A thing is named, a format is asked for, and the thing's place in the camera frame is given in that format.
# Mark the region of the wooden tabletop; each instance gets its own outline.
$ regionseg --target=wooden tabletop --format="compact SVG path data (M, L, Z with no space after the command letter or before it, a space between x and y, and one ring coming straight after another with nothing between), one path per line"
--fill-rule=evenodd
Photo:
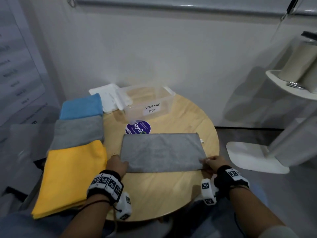
M198 133L206 156L219 155L219 140L212 121L196 104L176 95L171 113L146 120L151 133ZM120 154L127 121L117 110L104 115L105 147L108 157ZM170 173L127 173L122 182L132 204L132 215L126 221L149 220L164 216L185 206L200 194L201 171ZM109 212L107 219L113 220Z

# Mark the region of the dark gray towel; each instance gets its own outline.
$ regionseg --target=dark gray towel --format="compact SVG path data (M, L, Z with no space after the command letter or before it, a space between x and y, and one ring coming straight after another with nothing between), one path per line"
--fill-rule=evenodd
M128 172L176 172L202 169L206 158L198 134L124 135L121 160L129 161Z
M100 115L82 119L57 120L50 150L72 148L104 141L103 119Z

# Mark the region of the purple sign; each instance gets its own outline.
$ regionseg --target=purple sign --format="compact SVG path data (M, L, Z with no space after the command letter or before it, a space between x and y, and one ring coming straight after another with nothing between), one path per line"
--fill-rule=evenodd
M151 126L148 122L143 120L137 120L137 123L131 125L127 124L125 127L125 133L134 135L134 134L149 134L151 131Z

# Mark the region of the yellow towel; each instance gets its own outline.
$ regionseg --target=yellow towel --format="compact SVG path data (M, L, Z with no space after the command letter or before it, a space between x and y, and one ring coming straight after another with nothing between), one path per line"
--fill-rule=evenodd
M106 168L106 149L100 140L48 154L34 219L84 204L93 178Z

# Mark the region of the clear plastic storage box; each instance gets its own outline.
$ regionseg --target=clear plastic storage box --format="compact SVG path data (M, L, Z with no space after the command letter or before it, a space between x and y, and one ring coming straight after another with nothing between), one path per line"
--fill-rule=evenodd
M168 87L148 85L120 88L117 94L129 124L170 113L175 96L175 92ZM131 99L132 105L125 105L126 99Z

